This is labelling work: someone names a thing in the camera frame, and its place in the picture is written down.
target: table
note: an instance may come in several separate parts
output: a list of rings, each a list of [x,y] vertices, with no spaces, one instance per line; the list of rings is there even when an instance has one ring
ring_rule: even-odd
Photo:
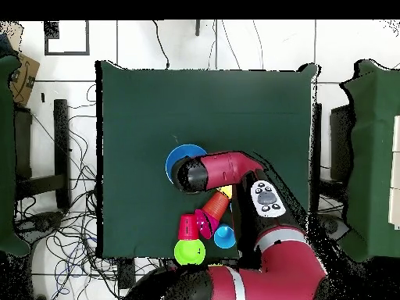
[[[369,60],[344,83],[356,122],[352,130],[354,168],[348,181],[346,221],[352,228],[340,245],[352,259],[400,257],[400,230],[388,222],[392,142],[400,115],[400,72]]]
[[[207,152],[242,150],[266,157],[305,209],[315,65],[298,72],[122,70],[96,62],[98,254],[173,258],[180,215],[212,192],[185,195],[165,161],[178,145]],[[229,214],[222,220],[230,223]],[[237,258],[236,247],[204,241],[207,259]]]

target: floor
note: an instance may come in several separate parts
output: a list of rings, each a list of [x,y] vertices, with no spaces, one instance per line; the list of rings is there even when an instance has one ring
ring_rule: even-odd
[[[159,39],[169,58],[170,70],[216,69],[213,21],[202,20],[198,37],[195,36],[195,20],[158,21]],[[89,21],[90,55],[45,55],[43,22],[21,21],[20,24],[24,27],[20,51],[41,64],[27,105],[37,117],[31,131],[31,167],[33,176],[40,177],[54,173],[54,165],[49,162],[54,157],[54,145],[49,137],[54,135],[53,100],[67,99],[70,117],[95,115],[95,60],[110,60],[128,69],[165,69],[166,59],[152,21]],[[236,70],[240,66],[242,70],[262,67],[265,70],[297,70],[305,63],[320,65],[322,70],[316,86],[317,101],[323,105],[321,164],[327,168],[321,169],[321,177],[329,178],[330,110],[348,103],[338,84],[352,77],[353,65],[359,59],[374,59],[388,68],[400,66],[399,27],[400,20],[218,20],[217,69]],[[60,21],[59,40],[48,42],[50,52],[84,52],[86,47],[85,21]],[[70,121],[70,129],[87,141],[84,162],[96,174],[95,118],[74,118]],[[77,138],[77,141],[85,147],[83,140]],[[75,141],[70,144],[71,157],[78,163],[80,149]],[[71,162],[71,185],[76,185],[72,198],[85,192],[84,185],[86,190],[95,185],[93,180],[77,180],[79,172]],[[23,208],[31,203],[31,199],[25,199]],[[329,208],[330,203],[335,202],[321,200],[321,208]],[[81,200],[73,211],[79,212],[83,208],[84,201]],[[30,212],[51,210],[56,210],[54,193],[37,196],[37,204]],[[95,231],[95,222],[90,228]],[[64,245],[73,243],[72,239],[63,236],[59,236],[59,240]],[[41,240],[34,253],[32,269],[35,293],[46,295],[48,300],[60,288],[57,281],[63,284],[66,275],[64,264],[59,263],[60,258],[52,252],[65,258],[57,239]],[[138,272],[137,278],[154,268],[147,259],[137,259],[136,263],[139,267],[146,266]],[[115,267],[110,266],[107,270],[112,276]],[[89,277],[78,267],[73,275],[55,300],[116,300],[100,277],[90,279],[89,283]],[[117,288],[115,281],[108,285]],[[85,286],[84,295],[77,298]]]

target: green tablecloth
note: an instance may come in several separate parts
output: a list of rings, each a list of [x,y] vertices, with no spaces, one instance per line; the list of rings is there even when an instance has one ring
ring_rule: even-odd
[[[166,157],[181,144],[259,153],[307,209],[315,65],[300,72],[101,68],[103,256],[173,257],[180,215],[212,194],[185,195],[169,182]],[[204,242],[208,258],[238,257],[235,247]]]
[[[383,70],[369,60],[344,84],[355,110],[354,168],[348,182],[348,225],[340,241],[354,260],[400,257],[400,230],[388,222],[395,116],[400,115],[400,71]]]

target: plastic cup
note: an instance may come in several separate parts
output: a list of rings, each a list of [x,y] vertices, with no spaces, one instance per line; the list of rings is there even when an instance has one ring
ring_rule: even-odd
[[[205,239],[210,239],[213,236],[214,232],[216,232],[220,221],[215,219],[202,209],[196,209],[195,215],[198,231]]]
[[[236,243],[234,230],[227,224],[221,224],[214,234],[214,242],[219,248],[231,248]]]
[[[184,214],[180,217],[178,239],[195,241],[198,239],[197,218],[195,214]]]
[[[207,201],[202,210],[211,215],[214,219],[220,221],[222,215],[227,210],[229,201],[229,198],[224,193],[217,191],[210,200]]]
[[[178,241],[173,250],[175,259],[180,265],[199,265],[205,258],[205,247],[200,239]]]
[[[166,158],[166,176],[171,183],[171,170],[176,161],[188,156],[194,158],[195,156],[206,155],[207,152],[200,146],[193,144],[184,144],[176,147]]]

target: cable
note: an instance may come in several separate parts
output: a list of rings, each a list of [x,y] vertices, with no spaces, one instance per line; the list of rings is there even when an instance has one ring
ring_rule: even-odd
[[[212,24],[212,31],[214,31],[214,35],[216,36],[216,31],[215,31],[215,29],[214,29],[214,27],[215,27],[215,24],[216,24],[216,20],[214,20],[214,23]],[[214,47],[214,44],[216,43],[216,40],[212,43],[212,45],[211,45],[211,49],[210,49],[210,51],[209,51],[209,60],[211,59],[211,54],[213,53],[213,47]]]
[[[33,207],[34,204],[36,204],[36,198],[35,198],[35,197],[29,197],[29,198],[32,198],[32,199],[34,200],[34,203],[31,204],[31,205],[29,205],[28,207],[26,207],[25,210],[23,211],[23,218],[24,218],[24,219],[27,218],[27,210],[28,210],[30,207]]]
[[[255,28],[255,32],[257,33],[257,37],[259,38],[259,32],[257,31],[257,27],[255,26],[255,22],[253,21],[253,25]],[[262,62],[262,70],[264,70],[264,56],[263,56],[263,44],[261,43],[261,39],[259,38],[259,46],[261,47],[261,62]]]
[[[241,70],[241,67],[239,66],[238,58],[234,54],[234,50],[232,49],[232,46],[230,45],[228,34],[227,34],[227,29],[225,29],[225,24],[223,23],[223,20],[221,20],[221,21],[222,21],[223,30],[225,31],[225,35],[227,36],[227,40],[228,40],[228,44],[229,44],[230,50],[232,51],[232,54],[234,55],[234,59],[236,60],[237,66]]]
[[[91,85],[91,86],[88,88],[87,92],[86,92],[86,100],[87,100],[88,102],[93,102],[93,104],[91,104],[91,105],[79,105],[79,106],[77,106],[77,107],[72,107],[72,106],[69,105],[68,107],[71,108],[71,109],[79,109],[79,108],[82,108],[82,107],[90,107],[90,106],[92,106],[92,105],[95,105],[95,104],[96,104],[96,100],[89,100],[89,91],[90,91],[91,88],[94,87],[94,86],[96,86],[96,84]]]
[[[155,34],[157,35],[157,40],[159,41],[159,47],[161,48],[162,53],[166,57],[166,69],[168,69],[168,68],[170,68],[170,60],[166,56],[166,53],[164,52],[163,45],[161,44],[161,41],[159,40],[159,26],[157,25],[157,23],[154,20],[152,20],[152,21],[155,24]]]

